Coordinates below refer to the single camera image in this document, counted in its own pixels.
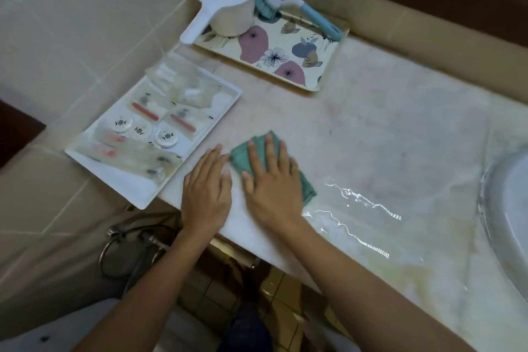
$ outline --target rectangular tray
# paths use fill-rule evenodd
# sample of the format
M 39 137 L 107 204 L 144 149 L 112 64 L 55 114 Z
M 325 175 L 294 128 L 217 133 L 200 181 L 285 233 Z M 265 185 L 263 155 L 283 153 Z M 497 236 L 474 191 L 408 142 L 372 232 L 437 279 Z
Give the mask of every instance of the rectangular tray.
M 326 17 L 345 39 L 350 31 L 348 23 Z M 195 41 L 195 45 L 311 92 L 321 88 L 326 69 L 341 43 L 329 40 L 301 15 L 285 11 L 271 20 L 255 15 L 254 25 L 237 37 L 218 35 L 208 26 Z
M 183 59 L 180 55 L 170 52 L 171 55 L 176 58 Z M 203 109 L 207 114 L 212 117 L 210 124 L 201 130 L 200 134 L 197 134 L 193 140 L 188 139 L 184 134 L 179 133 L 172 127 L 169 127 L 171 131 L 178 132 L 179 140 L 175 146 L 172 148 L 167 148 L 170 152 L 174 152 L 182 158 L 182 163 L 189 157 L 189 155 L 194 151 L 194 149 L 202 142 L 206 135 L 215 127 L 217 122 L 220 121 L 223 115 L 227 113 L 230 107 L 237 101 L 237 99 L 242 94 L 240 88 L 237 88 L 233 84 L 228 83 L 227 81 L 221 79 L 220 77 L 211 74 L 209 71 L 198 67 L 203 74 L 211 77 L 220 87 L 221 91 L 218 92 L 213 98 L 212 106 L 210 108 Z M 119 115 L 127 115 L 133 117 L 134 120 L 142 120 L 142 118 L 135 114 L 132 110 L 127 107 L 129 98 L 134 92 L 134 89 L 138 86 L 141 86 L 144 82 L 149 83 L 153 88 L 156 87 L 152 84 L 147 76 L 143 78 L 132 87 L 124 96 L 121 97 L 115 104 L 109 108 L 100 118 L 98 118 L 94 123 L 92 123 L 89 128 L 87 128 L 83 134 L 93 134 L 97 124 L 102 120 L 103 122 L 108 120 L 113 120 L 114 117 Z M 155 134 L 159 129 L 165 129 L 165 126 L 168 124 L 163 121 L 158 124 L 153 125 L 152 134 Z M 167 177 L 165 181 L 160 186 L 157 186 L 156 183 L 148 178 L 143 178 L 138 175 L 130 174 L 128 172 L 122 171 L 115 167 L 108 166 L 106 164 L 97 162 L 89 157 L 81 155 L 74 150 L 66 149 L 66 154 L 72 157 L 75 161 L 80 163 L 82 166 L 86 167 L 91 171 L 96 177 L 101 179 L 103 182 L 108 184 L 116 192 L 120 193 L 125 197 L 130 203 L 136 206 L 138 209 L 145 209 L 150 202 L 156 197 L 159 191 L 167 184 L 172 176 Z

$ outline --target scrub brush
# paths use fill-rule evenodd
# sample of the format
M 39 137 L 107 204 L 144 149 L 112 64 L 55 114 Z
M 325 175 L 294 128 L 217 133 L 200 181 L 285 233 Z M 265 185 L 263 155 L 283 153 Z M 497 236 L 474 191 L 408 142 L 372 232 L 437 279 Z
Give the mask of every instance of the scrub brush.
M 279 9 L 297 7 L 311 22 L 322 29 L 331 40 L 339 42 L 343 37 L 343 33 L 339 28 L 302 0 L 255 0 L 255 7 L 268 20 L 272 19 Z

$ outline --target dark pants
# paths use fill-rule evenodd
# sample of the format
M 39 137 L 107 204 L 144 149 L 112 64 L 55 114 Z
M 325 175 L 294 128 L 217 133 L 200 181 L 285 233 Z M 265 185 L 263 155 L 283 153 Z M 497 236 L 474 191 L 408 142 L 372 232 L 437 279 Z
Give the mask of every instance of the dark pants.
M 271 335 L 255 309 L 241 307 L 217 352 L 273 352 Z

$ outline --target cleaning cloth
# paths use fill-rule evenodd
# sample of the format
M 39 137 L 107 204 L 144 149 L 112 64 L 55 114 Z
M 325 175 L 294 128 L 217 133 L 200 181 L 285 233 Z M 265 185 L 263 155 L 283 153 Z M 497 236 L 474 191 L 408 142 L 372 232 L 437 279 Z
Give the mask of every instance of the cleaning cloth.
M 273 137 L 273 144 L 275 148 L 275 153 L 277 156 L 279 156 L 279 142 L 280 139 L 273 131 L 270 131 L 271 136 Z M 253 142 L 255 143 L 255 147 L 257 149 L 257 153 L 259 155 L 260 161 L 262 162 L 264 168 L 267 170 L 268 167 L 266 166 L 266 147 L 265 147 L 265 139 L 266 135 L 261 136 L 254 136 L 251 138 Z M 249 156 L 248 156 L 248 143 L 244 142 L 241 145 L 238 145 L 236 148 L 234 148 L 231 151 L 231 157 L 230 161 L 233 167 L 238 171 L 239 174 L 242 173 L 242 171 L 247 171 L 249 174 L 254 176 L 253 170 L 251 169 L 251 165 L 249 163 Z M 313 189 L 312 184 L 308 182 L 306 177 L 302 172 L 300 172 L 300 183 L 302 185 L 302 202 L 306 206 L 308 202 L 312 200 L 314 196 L 317 195 L 317 192 L 315 192 L 315 189 Z

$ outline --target hand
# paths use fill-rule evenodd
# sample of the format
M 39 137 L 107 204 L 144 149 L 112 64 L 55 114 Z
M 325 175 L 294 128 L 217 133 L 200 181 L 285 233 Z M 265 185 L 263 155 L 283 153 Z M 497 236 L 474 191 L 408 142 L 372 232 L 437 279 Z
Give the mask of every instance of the hand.
M 210 237 L 209 241 L 222 228 L 231 210 L 231 173 L 229 170 L 222 173 L 229 154 L 219 157 L 221 150 L 221 144 L 208 149 L 183 180 L 183 229 Z
M 260 162 L 254 142 L 249 141 L 247 144 L 249 162 L 255 174 L 254 184 L 249 173 L 242 173 L 247 208 L 261 225 L 280 234 L 288 224 L 302 219 L 303 191 L 299 166 L 288 156 L 284 141 L 280 142 L 277 160 L 271 134 L 266 135 L 267 172 Z

